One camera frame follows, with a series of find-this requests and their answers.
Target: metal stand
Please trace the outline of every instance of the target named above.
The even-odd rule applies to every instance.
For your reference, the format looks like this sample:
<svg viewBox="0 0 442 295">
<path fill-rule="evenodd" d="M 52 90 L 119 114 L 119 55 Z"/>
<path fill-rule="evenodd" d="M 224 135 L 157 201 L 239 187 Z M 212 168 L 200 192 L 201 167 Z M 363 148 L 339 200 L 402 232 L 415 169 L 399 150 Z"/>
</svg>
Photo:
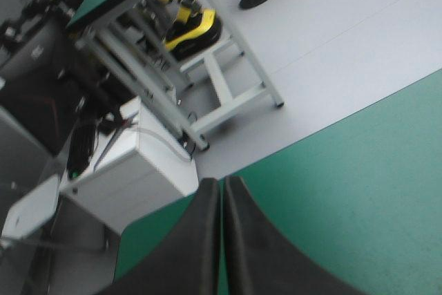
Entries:
<svg viewBox="0 0 442 295">
<path fill-rule="evenodd" d="M 159 75 L 155 73 L 155 69 L 152 66 L 147 66 L 144 61 L 140 61 L 143 58 L 140 50 L 131 51 L 134 49 L 133 45 L 128 49 L 128 39 L 125 38 L 124 31 L 116 23 L 111 23 L 107 28 L 101 28 L 94 35 L 91 34 L 86 37 L 86 45 L 103 65 L 133 93 L 139 95 L 143 103 L 159 117 L 160 121 L 172 134 L 178 138 L 188 136 L 200 150 L 209 147 L 209 143 L 203 136 L 207 131 L 237 115 L 256 100 L 270 95 L 277 107 L 284 104 L 284 100 L 273 86 L 258 58 L 233 22 L 230 21 L 228 12 L 217 0 L 208 1 L 216 9 L 217 15 L 222 19 L 224 27 L 231 33 L 231 36 L 227 40 L 218 42 L 182 66 L 165 48 L 162 41 L 146 24 L 140 13 L 134 9 L 128 12 L 129 17 L 157 48 L 158 52 L 170 63 L 178 76 L 191 82 L 188 77 L 189 72 L 201 64 L 205 65 L 207 74 L 220 100 L 220 107 L 195 122 L 191 122 L 178 108 L 176 101 L 167 95 L 164 87 L 170 86 L 170 82 L 163 78 L 163 81 L 158 83 Z M 232 95 L 215 57 L 234 44 L 241 50 L 241 55 L 249 60 L 261 81 L 236 97 Z"/>
</svg>

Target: table leg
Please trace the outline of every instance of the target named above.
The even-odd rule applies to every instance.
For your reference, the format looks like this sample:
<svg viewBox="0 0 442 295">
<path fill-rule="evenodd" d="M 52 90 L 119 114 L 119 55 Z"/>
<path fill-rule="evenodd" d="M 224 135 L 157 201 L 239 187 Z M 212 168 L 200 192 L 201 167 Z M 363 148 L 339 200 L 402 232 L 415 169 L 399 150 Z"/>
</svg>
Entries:
<svg viewBox="0 0 442 295">
<path fill-rule="evenodd" d="M 158 52 L 160 52 L 165 60 L 167 60 L 177 76 L 183 79 L 188 84 L 188 86 L 193 85 L 193 82 L 191 81 L 189 75 L 181 71 L 180 64 L 166 49 L 164 43 L 158 38 L 152 28 L 145 22 L 144 18 L 139 14 L 139 12 L 136 9 L 132 9 L 128 11 L 128 15 L 135 22 L 138 28 L 140 28 L 142 32 L 146 35 L 146 38 L 155 46 Z"/>
<path fill-rule="evenodd" d="M 256 73 L 262 80 L 265 88 L 268 89 L 270 95 L 273 97 L 276 106 L 282 106 L 284 104 L 284 99 L 281 97 L 280 93 L 276 90 L 275 86 L 267 76 L 265 69 L 262 67 L 260 61 L 256 57 L 254 51 L 250 48 L 248 43 L 245 41 L 241 32 L 236 28 L 236 25 L 230 20 L 229 12 L 224 8 L 222 3 L 218 0 L 208 0 L 210 5 L 215 8 L 218 16 L 221 18 L 223 25 L 232 34 L 233 39 L 235 39 L 240 50 L 244 51 L 245 56 L 250 61 L 253 68 L 255 68 Z"/>
</svg>

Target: gray floor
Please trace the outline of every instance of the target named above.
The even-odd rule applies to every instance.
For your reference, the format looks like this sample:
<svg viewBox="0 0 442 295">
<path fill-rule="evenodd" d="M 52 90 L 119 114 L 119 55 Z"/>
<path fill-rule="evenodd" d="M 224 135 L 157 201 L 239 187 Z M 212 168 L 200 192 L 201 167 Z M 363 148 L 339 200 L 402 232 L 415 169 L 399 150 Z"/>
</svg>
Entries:
<svg viewBox="0 0 442 295">
<path fill-rule="evenodd" d="M 286 105 L 275 110 L 262 100 L 210 133 L 210 150 L 197 156 L 201 178 L 241 169 L 442 67 L 442 0 L 269 0 L 246 12 L 239 0 L 223 2 Z M 256 78 L 235 54 L 226 52 L 222 63 L 239 93 Z M 204 80 L 182 98 L 199 116 L 216 106 Z M 57 239 L 98 245 L 101 225 L 71 204 L 65 209 Z M 109 284 L 117 253 L 111 238 L 103 256 L 59 254 L 50 294 L 92 294 Z"/>
</svg>

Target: workbench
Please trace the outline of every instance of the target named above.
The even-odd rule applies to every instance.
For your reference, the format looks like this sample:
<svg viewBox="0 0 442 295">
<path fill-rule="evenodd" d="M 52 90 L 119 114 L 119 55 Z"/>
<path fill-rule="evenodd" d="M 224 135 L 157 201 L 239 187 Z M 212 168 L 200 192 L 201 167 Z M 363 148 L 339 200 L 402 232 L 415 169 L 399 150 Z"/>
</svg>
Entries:
<svg viewBox="0 0 442 295">
<path fill-rule="evenodd" d="M 333 275 L 372 295 L 439 294 L 441 87 L 442 70 L 236 175 L 270 221 Z M 160 243 L 190 201 L 126 228 L 115 279 Z"/>
<path fill-rule="evenodd" d="M 268 78 L 260 61 L 231 22 L 228 11 L 217 0 L 208 0 L 209 5 L 216 9 L 217 16 L 221 18 L 223 27 L 229 31 L 230 35 L 187 63 L 178 63 L 165 48 L 162 40 L 143 21 L 142 16 L 134 8 L 139 1 L 141 0 L 84 0 L 70 21 L 68 29 L 79 31 L 88 27 L 77 45 L 79 47 L 86 46 L 112 74 L 133 93 L 139 95 L 143 103 L 154 112 L 176 138 L 189 137 L 199 149 L 205 150 L 209 147 L 209 143 L 205 140 L 204 134 L 252 106 L 258 99 L 270 96 L 275 106 L 281 107 L 284 104 L 283 98 Z M 191 122 L 177 106 L 177 100 L 167 93 L 167 91 L 173 90 L 170 82 L 167 82 L 162 73 L 148 61 L 140 61 L 140 58 L 143 58 L 140 50 L 136 50 L 136 46 L 130 45 L 124 36 L 122 27 L 116 21 L 116 18 L 123 13 L 128 14 L 146 38 L 167 60 L 176 77 L 180 77 L 191 85 L 189 73 L 198 66 L 205 66 L 220 101 L 220 106 Z M 231 92 L 215 58 L 218 53 L 232 45 L 236 45 L 239 54 L 249 60 L 260 79 L 258 84 L 236 96 Z"/>
</svg>

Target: electronic device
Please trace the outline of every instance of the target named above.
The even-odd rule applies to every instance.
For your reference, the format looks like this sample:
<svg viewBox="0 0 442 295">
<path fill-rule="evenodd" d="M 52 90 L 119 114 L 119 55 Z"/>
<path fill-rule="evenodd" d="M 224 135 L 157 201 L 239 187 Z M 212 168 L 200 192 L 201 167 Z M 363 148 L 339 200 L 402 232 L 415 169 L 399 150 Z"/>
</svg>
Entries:
<svg viewBox="0 0 442 295">
<path fill-rule="evenodd" d="M 10 58 L 0 67 L 0 105 L 22 127 L 58 154 L 86 104 L 98 115 L 113 114 L 115 126 L 123 121 L 119 104 L 100 86 L 101 77 L 85 55 L 69 40 L 64 27 L 70 17 L 63 0 L 32 0 L 20 18 L 0 26 L 0 44 Z M 41 19 L 22 35 L 22 25 Z"/>
<path fill-rule="evenodd" d="M 68 163 L 66 169 L 70 180 L 75 179 L 89 166 L 95 150 L 97 123 L 89 121 L 79 123 L 70 139 Z"/>
</svg>

